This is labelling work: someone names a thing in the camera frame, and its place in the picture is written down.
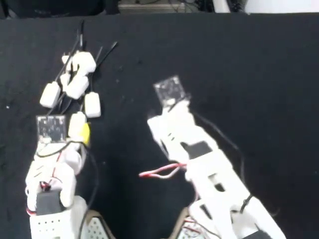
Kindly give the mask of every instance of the black cable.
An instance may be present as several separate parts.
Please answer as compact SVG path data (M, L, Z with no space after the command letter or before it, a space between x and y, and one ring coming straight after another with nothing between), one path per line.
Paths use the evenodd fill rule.
M65 150L65 149L67 148L67 146L69 146L71 143L81 143L81 144L83 144L83 142L69 141L69 142L67 142L63 147L61 147L59 150L57 150L57 151L55 151L55 152L53 152L53 153L49 153L49 154L46 154L46 155L41 155L41 154L39 154L38 152L36 152L35 154L36 154L36 156L38 156L39 158L50 157L50 156L53 156L53 155L55 155L55 154L57 154L57 153L62 152L62 151Z
M185 94L184 97L180 98L179 100L175 101L175 103L168 109L167 112L170 112L172 109L174 109L175 106L177 106L177 104L183 100L190 100L191 96L190 94Z
M57 102L55 103L55 105L48 111L48 113L46 114L47 116L49 116L50 114L52 114L52 112L55 110L55 108L60 104L60 102L63 100L63 98L65 97L66 93L63 92L62 95L58 98Z
M110 53L115 49L115 47L116 47L117 45L118 45L118 42L115 41L115 42L112 44L112 46L111 46L111 48L109 49L109 51L102 57L101 61L96 64L96 68L98 68L98 67L103 63L103 61L108 57L108 55L110 55Z
M245 207L248 205L248 203L250 202L250 200L252 199L253 195L249 195L249 197L247 199L244 200L243 205L240 208L240 214L243 214Z
M72 104L72 98L69 98L69 101L68 101L68 103L66 104L66 107L63 109L63 110L61 110L61 112L60 112L60 114L61 115L64 115L65 114L65 112L67 112L67 110L70 108L70 106L71 106L71 104Z
M84 31L84 20L81 20L79 27L78 27L78 30L77 30L77 37L80 39L80 42L79 42L80 51L83 51L83 49L84 49L83 31Z
M216 124L211 122L210 120L206 119L205 117L201 116L199 113L192 111L192 113L197 116L200 120L202 120L205 124L211 126L230 146L233 147L239 153L241 165L240 165L240 178L244 185L246 185L245 181L245 157L243 152L240 150L240 148L229 138L227 135L225 135Z
M69 64L69 61L71 60L72 56L74 55L79 42L80 42L80 38L76 37L76 41L75 41L75 43L74 43L74 45L72 47L70 55L69 55L68 59L66 60L65 64L63 65L62 69L60 70L59 74L55 77L54 81L57 82L58 79L60 78L60 76L62 75L62 73L65 71L65 68Z
M102 50L103 50L103 46L101 46L100 47L100 50L99 50L99 52L98 52L98 54L96 55L96 57L95 57L95 62L97 62L98 61L98 59L99 59L99 57L100 57L100 55L101 55L101 53L102 53ZM94 72L91 74L91 76L90 76L90 91L92 92L93 91L93 76L94 76Z
M170 7L174 10L174 12L178 12L179 6L178 6L178 8L176 9L176 8L173 6L173 4L171 3L171 0L167 0L167 1L168 1L168 3L169 3Z
M87 155L90 157L91 162L92 162L92 164L94 166L94 169L95 169L95 185L94 185L94 188L93 188L93 191L92 191L92 194L91 194L91 198L90 198L89 203L87 205L87 209L86 209L86 211L85 211L85 213L83 215L82 221L81 221L78 239L81 239L82 229L83 229L86 217L87 217L87 215L88 215L88 213L89 213L89 211L90 211L90 209L91 209L91 207L93 205L93 202L94 202L94 199L95 199L96 194L98 192L99 184L100 184L100 182L99 182L99 180L100 180L99 179L99 168L98 168L97 162L96 162L92 152L89 150L89 148L83 143L82 143L82 145L86 148Z

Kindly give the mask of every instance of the white robotic hand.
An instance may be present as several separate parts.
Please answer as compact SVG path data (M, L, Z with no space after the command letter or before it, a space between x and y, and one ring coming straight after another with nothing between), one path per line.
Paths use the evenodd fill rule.
M178 162L169 166L185 169L186 180L194 185L200 197L188 208L194 224L201 225L207 234L198 238L285 239L262 203L237 176L217 142L195 124L188 109L189 99L178 77L155 84L155 90L163 113L149 119L148 125L168 159ZM173 175L155 174L159 171L140 176L168 178ZM183 230L173 238L186 238L181 233Z

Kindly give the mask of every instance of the red and white wire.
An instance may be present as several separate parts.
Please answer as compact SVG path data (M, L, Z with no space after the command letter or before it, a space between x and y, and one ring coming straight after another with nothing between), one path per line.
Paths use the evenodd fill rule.
M140 173L139 176L140 177L153 177L153 178L159 178L159 179L167 179L167 178L170 178L173 175L175 175L179 171L179 169L181 167L184 167L184 166L186 166L185 163L172 163L172 164L163 166L163 167L155 169L155 170ZM162 172L164 170L171 169L171 168L175 168L175 169L171 173L169 173L168 175L159 175L158 174L159 172Z

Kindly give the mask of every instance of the white plastic housing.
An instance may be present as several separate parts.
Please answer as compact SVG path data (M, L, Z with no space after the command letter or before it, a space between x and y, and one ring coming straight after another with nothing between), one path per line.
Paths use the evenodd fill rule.
M57 82L48 83L42 93L40 104L46 108L52 108L60 95L61 89Z
M199 223L225 239L243 238L258 228L271 238L286 238L262 203L255 197L245 207L243 214L237 213L233 217L236 227L233 226L231 211L240 211L250 192L216 141L195 124L188 110L187 101L181 101L170 111L164 109L161 116L149 119L148 124L154 140L168 159L187 163L185 178L193 183L201 198L201 204L194 203L189 211ZM181 143L195 145L200 142L205 142L212 151L190 160ZM221 185L224 191L219 191L216 185ZM212 220L200 208L203 204ZM213 235L209 235L209 238L216 239Z
M101 104L98 93L90 92L85 95L84 109L88 118L96 118L101 116Z
M78 138L86 121L86 116L81 111L73 114L70 119L69 137Z
M62 213L31 216L32 239L77 239L86 208L85 200L75 196L72 207ZM87 224L84 223L81 239L88 238Z
M66 88L70 82L71 75L69 73L64 73L60 76L60 81L62 85L62 91L65 92Z
M86 76L95 71L96 62L90 52L78 52L73 56L72 61L79 66L78 75Z
M63 206L70 207L75 194L76 178L73 169L66 163L57 163L54 177L61 181L60 200Z
M66 88L66 94L75 100L79 99L89 86L89 80L86 76L76 75Z
M69 58L68 55L62 56L62 62L63 62L63 64L66 63L66 61L68 60L68 58ZM68 65L67 65L66 68L65 68L65 70L68 71L68 72L70 72L70 71L72 70L72 67L71 67L72 60L73 60L73 59L72 59L72 57L71 57L71 59L69 60Z

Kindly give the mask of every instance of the black cloth background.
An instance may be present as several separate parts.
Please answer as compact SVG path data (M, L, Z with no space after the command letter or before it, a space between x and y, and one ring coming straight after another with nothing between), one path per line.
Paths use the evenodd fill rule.
M24 179L35 150L35 116L46 113L38 102L79 20L0 22L1 238L30 237ZM275 220L287 238L318 238L318 22L318 14L86 18L88 50L119 42L94 83L103 116L90 120L101 174L93 209L117 239L168 237L193 198L182 173L169 181L138 178L168 163L146 121L160 112L152 84L174 74L192 94L191 107L245 153L247 185L267 209L280 209ZM236 152L218 142L237 170ZM92 177L87 162L77 184L86 199Z

